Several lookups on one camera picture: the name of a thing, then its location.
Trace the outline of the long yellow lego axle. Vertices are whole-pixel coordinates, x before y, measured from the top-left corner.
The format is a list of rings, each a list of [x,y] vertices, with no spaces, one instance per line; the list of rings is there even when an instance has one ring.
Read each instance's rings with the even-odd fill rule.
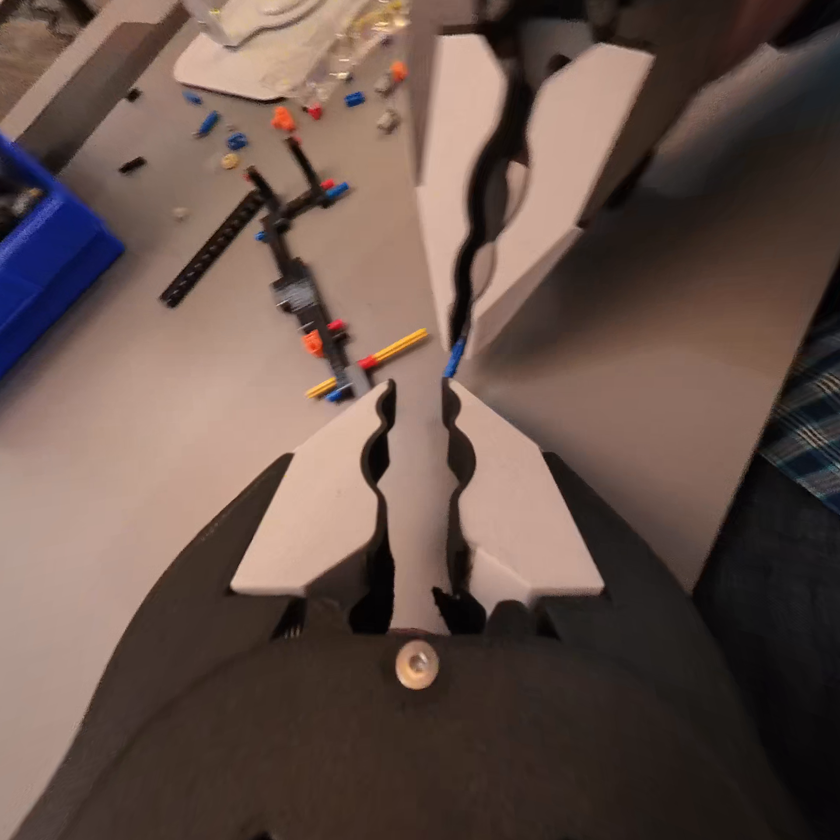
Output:
[[[426,329],[419,329],[416,330],[407,336],[399,339],[398,341],[393,342],[392,344],[384,347],[383,349],[372,353],[375,354],[379,360],[379,364],[375,367],[378,368],[382,366],[385,362],[389,361],[391,358],[401,354],[412,347],[426,341],[430,338],[429,332]],[[317,399],[317,398],[324,398],[328,394],[335,392],[339,389],[338,380],[335,377],[332,377],[322,383],[315,385],[308,389],[305,392],[305,396],[307,399]]]

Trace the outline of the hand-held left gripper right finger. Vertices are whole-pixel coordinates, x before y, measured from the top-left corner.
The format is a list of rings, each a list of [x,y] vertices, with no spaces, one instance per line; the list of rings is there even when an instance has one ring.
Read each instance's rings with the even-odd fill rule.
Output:
[[[433,589],[451,634],[480,634],[494,610],[550,597],[597,597],[604,580],[530,437],[455,380],[442,380],[448,591]]]

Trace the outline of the long black lego beam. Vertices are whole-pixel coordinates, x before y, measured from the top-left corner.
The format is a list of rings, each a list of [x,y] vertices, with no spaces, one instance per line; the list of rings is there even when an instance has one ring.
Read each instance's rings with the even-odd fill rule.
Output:
[[[161,303],[168,309],[180,306],[263,205],[264,200],[259,192],[256,189],[249,191],[162,291],[159,296]]]

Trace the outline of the person's plaid shirt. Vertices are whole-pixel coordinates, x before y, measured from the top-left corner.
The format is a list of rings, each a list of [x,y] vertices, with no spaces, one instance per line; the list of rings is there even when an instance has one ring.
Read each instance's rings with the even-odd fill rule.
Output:
[[[820,320],[794,359],[759,453],[839,512],[839,316]]]

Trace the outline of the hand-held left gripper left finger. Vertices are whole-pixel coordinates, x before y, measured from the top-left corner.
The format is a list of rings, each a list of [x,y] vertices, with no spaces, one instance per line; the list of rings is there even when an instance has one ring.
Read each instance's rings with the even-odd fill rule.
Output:
[[[387,380],[291,454],[233,592],[329,601],[357,634],[390,629],[395,563],[379,484],[395,420],[396,384]]]

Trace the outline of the clear bags of lego parts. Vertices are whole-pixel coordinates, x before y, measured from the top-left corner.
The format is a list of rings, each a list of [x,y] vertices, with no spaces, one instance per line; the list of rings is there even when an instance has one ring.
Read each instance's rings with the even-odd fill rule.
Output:
[[[12,162],[1,158],[1,241],[45,201],[48,191],[24,178]]]

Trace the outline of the small clear lego parts bag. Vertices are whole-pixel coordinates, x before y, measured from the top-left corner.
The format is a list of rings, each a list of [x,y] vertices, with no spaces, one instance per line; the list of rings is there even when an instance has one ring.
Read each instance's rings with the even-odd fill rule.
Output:
[[[324,2],[311,23],[300,23],[290,45],[268,60],[260,83],[271,98],[307,109],[324,104],[354,78],[375,48],[393,42],[411,23],[411,1]]]

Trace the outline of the person's blue jeans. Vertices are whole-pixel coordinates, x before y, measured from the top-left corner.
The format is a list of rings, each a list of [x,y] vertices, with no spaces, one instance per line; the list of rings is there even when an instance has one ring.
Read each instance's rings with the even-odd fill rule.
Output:
[[[762,456],[694,590],[770,760],[839,838],[839,518]]]

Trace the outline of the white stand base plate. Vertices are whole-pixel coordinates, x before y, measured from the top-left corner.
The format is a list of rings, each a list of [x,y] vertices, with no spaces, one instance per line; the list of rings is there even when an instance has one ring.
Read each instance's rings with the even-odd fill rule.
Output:
[[[315,17],[312,15],[301,23],[311,23]],[[271,98],[260,78],[267,70],[269,58],[291,44],[298,33],[297,25],[263,32],[236,48],[218,45],[199,30],[199,35],[175,63],[176,81],[189,88],[255,102],[281,100]]]

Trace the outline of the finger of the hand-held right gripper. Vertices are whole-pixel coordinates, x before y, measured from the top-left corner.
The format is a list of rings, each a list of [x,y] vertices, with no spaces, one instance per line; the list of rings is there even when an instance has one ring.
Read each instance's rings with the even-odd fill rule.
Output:
[[[541,85],[526,130],[528,177],[472,308],[466,358],[490,346],[581,236],[585,208],[654,63],[646,51],[598,44]]]
[[[474,266],[500,233],[509,161],[522,147],[526,78],[478,33],[436,37],[416,202],[443,344],[469,332]]]

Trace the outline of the black lego beam assembly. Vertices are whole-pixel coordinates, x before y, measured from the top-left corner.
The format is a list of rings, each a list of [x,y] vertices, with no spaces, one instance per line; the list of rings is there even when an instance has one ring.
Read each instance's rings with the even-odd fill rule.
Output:
[[[358,398],[371,389],[371,384],[361,366],[349,360],[344,348],[347,329],[333,326],[310,267],[291,252],[287,243],[296,218],[314,208],[330,208],[350,187],[346,182],[324,186],[296,136],[286,138],[286,146],[307,181],[308,189],[303,194],[286,202],[254,166],[246,171],[266,209],[261,220],[262,240],[268,245],[278,272],[271,284],[272,294],[278,309],[296,319],[307,351],[329,366],[335,383],[328,385],[326,399],[337,403]]]

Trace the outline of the blue plastic bin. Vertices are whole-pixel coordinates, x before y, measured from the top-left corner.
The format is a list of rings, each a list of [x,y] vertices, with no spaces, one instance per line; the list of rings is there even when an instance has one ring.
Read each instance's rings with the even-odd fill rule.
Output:
[[[43,193],[1,244],[1,376],[125,251],[99,215],[21,146],[1,137],[2,164]]]

